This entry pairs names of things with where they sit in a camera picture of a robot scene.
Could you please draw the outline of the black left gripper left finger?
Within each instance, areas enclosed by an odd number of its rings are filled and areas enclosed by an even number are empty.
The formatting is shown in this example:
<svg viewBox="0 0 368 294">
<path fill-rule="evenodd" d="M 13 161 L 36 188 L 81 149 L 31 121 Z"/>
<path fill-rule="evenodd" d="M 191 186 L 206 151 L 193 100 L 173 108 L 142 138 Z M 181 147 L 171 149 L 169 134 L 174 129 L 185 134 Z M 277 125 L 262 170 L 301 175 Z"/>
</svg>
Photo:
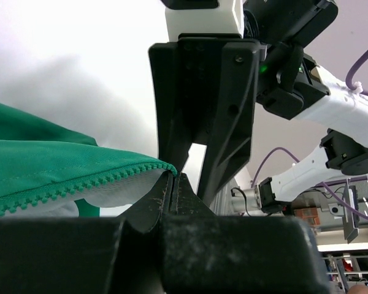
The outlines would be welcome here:
<svg viewBox="0 0 368 294">
<path fill-rule="evenodd" d="M 0 293 L 162 293 L 158 228 L 173 178 L 118 217 L 0 219 Z"/>
</svg>

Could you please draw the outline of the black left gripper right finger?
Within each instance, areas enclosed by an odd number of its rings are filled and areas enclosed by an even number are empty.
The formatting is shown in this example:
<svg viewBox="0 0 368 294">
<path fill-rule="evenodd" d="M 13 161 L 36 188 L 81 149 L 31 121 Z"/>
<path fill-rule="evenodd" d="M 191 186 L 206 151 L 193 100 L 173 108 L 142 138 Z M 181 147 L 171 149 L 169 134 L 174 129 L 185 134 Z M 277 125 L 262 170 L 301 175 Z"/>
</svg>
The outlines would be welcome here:
<svg viewBox="0 0 368 294">
<path fill-rule="evenodd" d="M 167 293 L 329 293 L 309 226 L 295 217 L 217 216 L 188 178 L 174 181 L 162 219 Z"/>
</svg>

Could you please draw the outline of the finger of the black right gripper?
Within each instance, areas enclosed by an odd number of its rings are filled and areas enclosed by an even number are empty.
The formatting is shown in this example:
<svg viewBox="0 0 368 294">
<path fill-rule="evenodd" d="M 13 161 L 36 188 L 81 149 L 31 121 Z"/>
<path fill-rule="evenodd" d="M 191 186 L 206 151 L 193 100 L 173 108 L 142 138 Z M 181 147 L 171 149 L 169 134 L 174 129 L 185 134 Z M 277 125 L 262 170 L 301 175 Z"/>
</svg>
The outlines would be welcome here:
<svg viewBox="0 0 368 294">
<path fill-rule="evenodd" d="M 259 53 L 255 40 L 228 42 L 221 49 L 217 110 L 197 190 L 206 205 L 250 159 Z"/>
</svg>

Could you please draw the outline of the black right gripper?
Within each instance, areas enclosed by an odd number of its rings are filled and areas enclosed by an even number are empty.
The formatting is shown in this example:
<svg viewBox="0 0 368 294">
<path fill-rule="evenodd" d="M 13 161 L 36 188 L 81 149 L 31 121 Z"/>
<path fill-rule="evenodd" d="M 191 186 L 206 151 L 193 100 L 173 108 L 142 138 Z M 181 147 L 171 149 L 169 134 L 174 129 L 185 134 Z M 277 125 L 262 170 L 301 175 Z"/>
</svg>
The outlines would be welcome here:
<svg viewBox="0 0 368 294">
<path fill-rule="evenodd" d="M 170 39 L 182 34 L 243 37 L 243 2 L 219 1 L 216 8 L 165 8 Z M 158 128 L 158 157 L 183 170 L 193 143 L 206 145 L 217 109 L 222 40 L 184 37 L 156 43 L 148 55 Z"/>
</svg>

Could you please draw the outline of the green zip-up jacket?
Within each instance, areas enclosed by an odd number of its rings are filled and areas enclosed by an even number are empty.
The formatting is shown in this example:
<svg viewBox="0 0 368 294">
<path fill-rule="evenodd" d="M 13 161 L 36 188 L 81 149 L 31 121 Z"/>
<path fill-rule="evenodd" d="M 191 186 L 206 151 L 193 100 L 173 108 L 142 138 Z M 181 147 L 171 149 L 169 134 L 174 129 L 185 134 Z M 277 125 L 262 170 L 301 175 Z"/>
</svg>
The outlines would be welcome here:
<svg viewBox="0 0 368 294">
<path fill-rule="evenodd" d="M 175 167 L 0 104 L 0 217 L 98 216 L 131 205 Z"/>
</svg>

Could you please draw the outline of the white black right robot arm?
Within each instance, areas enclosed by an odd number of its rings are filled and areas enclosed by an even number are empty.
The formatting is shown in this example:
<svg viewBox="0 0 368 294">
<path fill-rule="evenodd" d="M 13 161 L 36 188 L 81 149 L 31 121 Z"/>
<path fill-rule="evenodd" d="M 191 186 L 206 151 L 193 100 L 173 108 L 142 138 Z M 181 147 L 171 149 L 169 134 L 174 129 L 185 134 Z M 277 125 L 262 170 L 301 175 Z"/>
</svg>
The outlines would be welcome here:
<svg viewBox="0 0 368 294">
<path fill-rule="evenodd" d="M 206 146 L 198 197 L 209 204 L 250 158 L 255 105 L 328 128 L 312 153 L 255 186 L 281 211 L 303 191 L 368 174 L 368 93 L 304 53 L 338 14 L 334 1 L 165 1 L 169 40 L 149 49 L 159 158 L 181 170 Z"/>
</svg>

